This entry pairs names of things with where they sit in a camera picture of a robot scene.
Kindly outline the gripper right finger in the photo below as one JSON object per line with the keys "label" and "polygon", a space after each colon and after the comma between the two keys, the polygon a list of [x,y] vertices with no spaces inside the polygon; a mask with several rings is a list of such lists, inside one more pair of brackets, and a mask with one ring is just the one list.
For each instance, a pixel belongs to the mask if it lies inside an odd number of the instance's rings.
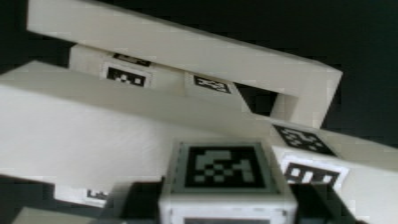
{"label": "gripper right finger", "polygon": [[328,184],[291,184],[289,187],[298,202],[294,224],[356,224]]}

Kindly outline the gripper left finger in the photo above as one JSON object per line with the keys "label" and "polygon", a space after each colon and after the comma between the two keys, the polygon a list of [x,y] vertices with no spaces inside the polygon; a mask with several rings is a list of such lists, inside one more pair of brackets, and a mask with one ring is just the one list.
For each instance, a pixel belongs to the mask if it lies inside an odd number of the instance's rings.
{"label": "gripper left finger", "polygon": [[159,224],[163,179],[116,183],[93,224]]}

